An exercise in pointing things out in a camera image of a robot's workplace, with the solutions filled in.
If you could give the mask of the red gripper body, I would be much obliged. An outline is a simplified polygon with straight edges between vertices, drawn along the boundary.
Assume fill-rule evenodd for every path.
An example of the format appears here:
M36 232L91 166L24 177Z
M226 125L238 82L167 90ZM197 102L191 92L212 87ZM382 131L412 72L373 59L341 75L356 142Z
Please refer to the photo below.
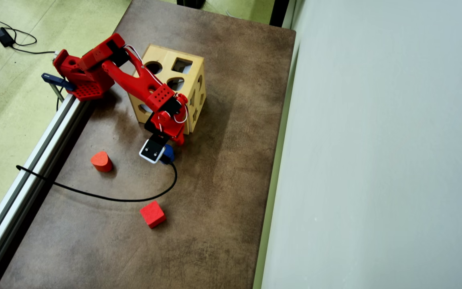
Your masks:
M188 108L185 99L171 98L159 110L151 113L144 124L145 130L153 134L183 139Z

